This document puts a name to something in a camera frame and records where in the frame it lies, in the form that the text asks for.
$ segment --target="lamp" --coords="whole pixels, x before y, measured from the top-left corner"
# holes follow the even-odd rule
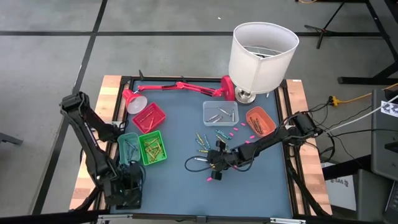
[[[290,30],[267,22],[248,22],[233,33],[229,76],[240,103],[276,89],[284,79],[299,38]]]

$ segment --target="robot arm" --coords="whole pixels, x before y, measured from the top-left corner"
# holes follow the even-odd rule
[[[297,113],[291,118],[294,127],[286,129],[284,126],[278,127],[273,133],[259,139],[256,142],[242,144],[232,148],[230,152],[225,151],[225,143],[217,141],[219,151],[210,150],[207,161],[213,167],[212,178],[221,180],[221,171],[233,167],[238,171],[239,167],[253,163],[255,157],[260,152],[277,144],[286,142],[292,146],[301,146],[306,139],[318,136],[322,130],[317,128],[311,117],[306,113]]]
[[[63,114],[72,126],[86,154],[87,171],[96,185],[103,190],[108,205],[141,206],[142,171],[136,164],[121,169],[96,142],[91,127],[99,140],[116,142],[122,131],[104,121],[90,108],[88,95],[83,92],[67,96],[61,102]]]

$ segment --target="gray floor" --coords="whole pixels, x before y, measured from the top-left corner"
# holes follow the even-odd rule
[[[91,31],[100,0],[0,2],[0,30]],[[398,49],[398,24],[384,1],[373,0],[381,21]],[[194,1],[112,0],[100,26],[102,31],[213,30],[231,31],[249,21],[273,22],[296,32],[303,25],[323,26],[336,3],[297,4],[293,0]],[[336,31],[376,31],[364,4],[347,4],[330,26]],[[22,146],[0,144],[0,216],[30,212],[40,177],[50,154],[61,116],[58,104],[72,88],[88,37],[0,36],[0,132],[24,139]],[[303,80],[307,101],[315,106],[329,95],[350,99],[378,86],[337,84],[338,76],[371,77],[393,62],[380,38],[328,38],[320,50],[316,38],[300,38],[286,78]],[[176,75],[220,77],[228,74],[231,37],[97,37],[81,90],[94,106],[103,75]],[[361,100],[330,108],[327,126],[367,107]],[[324,111],[315,113],[322,120]],[[364,119],[341,131],[370,127]],[[342,140],[349,152],[370,152],[370,134]],[[330,146],[319,137],[320,149]],[[43,212],[66,211],[79,167],[80,146],[68,130]],[[336,161],[350,159],[337,143]]]

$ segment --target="orange plastic bin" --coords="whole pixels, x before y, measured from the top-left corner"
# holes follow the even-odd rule
[[[257,132],[254,127],[253,121],[259,123],[260,130],[262,134]],[[246,113],[246,122],[249,124],[250,128],[257,134],[259,137],[264,137],[273,132],[276,128],[275,122],[269,117],[269,115],[262,109],[257,106]]]

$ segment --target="lamp base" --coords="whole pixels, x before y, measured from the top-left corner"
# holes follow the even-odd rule
[[[254,99],[256,99],[256,94],[246,93],[239,87],[235,88],[235,98],[236,101],[242,104],[250,104],[253,103]]]

